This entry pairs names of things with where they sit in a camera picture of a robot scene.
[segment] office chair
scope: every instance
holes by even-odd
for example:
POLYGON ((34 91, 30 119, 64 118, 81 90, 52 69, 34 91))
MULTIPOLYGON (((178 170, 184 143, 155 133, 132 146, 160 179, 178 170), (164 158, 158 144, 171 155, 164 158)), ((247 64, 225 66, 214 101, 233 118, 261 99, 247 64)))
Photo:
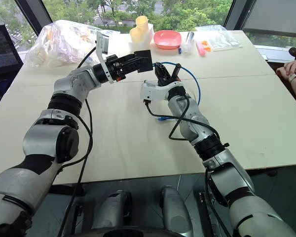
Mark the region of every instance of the office chair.
POLYGON ((296 59, 296 48, 295 47, 291 47, 290 50, 288 50, 288 52, 290 53, 290 55, 292 55, 296 59))
POLYGON ((10 87, 23 62, 4 24, 0 24, 0 100, 10 87))

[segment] plastic bag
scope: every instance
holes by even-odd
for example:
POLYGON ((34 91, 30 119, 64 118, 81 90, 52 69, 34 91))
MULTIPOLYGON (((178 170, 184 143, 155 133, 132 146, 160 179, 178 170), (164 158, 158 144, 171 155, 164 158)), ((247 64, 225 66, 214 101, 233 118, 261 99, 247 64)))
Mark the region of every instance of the plastic bag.
MULTIPOLYGON (((97 27, 66 20, 55 21, 41 30, 35 44, 25 57, 25 64, 33 67, 58 67, 68 63, 80 63, 95 46, 96 34, 110 36, 118 31, 102 30, 97 27)), ((93 53, 87 64, 97 64, 93 53)))
POLYGON ((241 43, 221 25, 195 27, 197 31, 204 33, 213 51, 227 50, 242 47, 241 43))

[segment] robotic arm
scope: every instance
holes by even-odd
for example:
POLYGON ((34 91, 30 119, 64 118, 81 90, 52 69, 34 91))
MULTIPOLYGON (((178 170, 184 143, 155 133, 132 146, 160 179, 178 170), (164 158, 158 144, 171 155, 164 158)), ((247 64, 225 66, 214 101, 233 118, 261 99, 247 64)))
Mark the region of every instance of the robotic arm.
POLYGON ((96 50, 100 64, 75 69, 55 82, 47 110, 24 137, 24 161, 0 174, 0 236, 24 236, 61 165, 77 154, 78 117, 89 91, 130 72, 152 70, 149 50, 104 61, 108 38, 102 34, 97 35, 96 50))
POLYGON ((183 83, 177 76, 180 67, 177 64, 170 76, 162 64, 155 64, 158 83, 145 81, 142 86, 141 98, 146 106, 151 101, 167 100, 172 114, 179 118, 187 107, 186 99, 189 100, 185 113, 187 120, 180 122, 180 132, 195 148, 206 170, 210 172, 209 186, 216 200, 229 207, 235 233, 242 237, 296 237, 273 208, 254 194, 254 186, 247 172, 208 126, 209 123, 200 113, 196 101, 186 94, 183 83))
MULTIPOLYGON (((90 90, 102 83, 119 81, 137 70, 152 70, 149 50, 118 58, 102 58, 108 39, 98 34, 97 55, 100 64, 73 70, 55 82, 48 108, 30 127, 23 141, 24 161, 0 174, 0 236, 24 236, 31 217, 46 196, 61 165, 78 151, 78 118, 90 90)), ((158 84, 145 81, 141 97, 146 104, 168 100, 169 108, 181 117, 182 136, 195 148, 206 169, 211 172, 209 185, 219 203, 229 206, 232 226, 240 236, 295 237, 291 228, 261 198, 254 195, 249 175, 231 152, 221 144, 196 102, 185 92, 178 78, 180 66, 172 74, 155 65, 158 84)))

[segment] yellow cup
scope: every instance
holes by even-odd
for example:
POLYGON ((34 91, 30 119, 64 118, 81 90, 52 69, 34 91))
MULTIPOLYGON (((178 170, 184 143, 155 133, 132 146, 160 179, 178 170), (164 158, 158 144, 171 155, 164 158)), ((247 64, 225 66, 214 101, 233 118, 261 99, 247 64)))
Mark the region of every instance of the yellow cup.
POLYGON ((143 33, 148 31, 148 18, 146 16, 139 16, 136 18, 136 25, 142 29, 143 33))
POLYGON ((132 38, 132 42, 139 43, 143 41, 143 31, 142 29, 135 27, 132 28, 129 32, 130 37, 132 38))

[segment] window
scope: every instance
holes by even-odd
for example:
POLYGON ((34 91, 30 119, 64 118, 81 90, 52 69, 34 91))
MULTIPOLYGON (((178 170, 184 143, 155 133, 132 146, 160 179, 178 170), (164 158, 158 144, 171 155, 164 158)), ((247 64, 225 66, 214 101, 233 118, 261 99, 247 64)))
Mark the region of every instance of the window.
POLYGON ((26 51, 37 38, 13 0, 0 0, 0 24, 5 24, 17 51, 26 51))
POLYGON ((296 47, 296 38, 286 36, 275 36, 266 34, 246 33, 254 45, 274 47, 296 47))
POLYGON ((42 0, 53 21, 70 20, 128 33, 145 15, 154 30, 223 25, 232 0, 42 0))

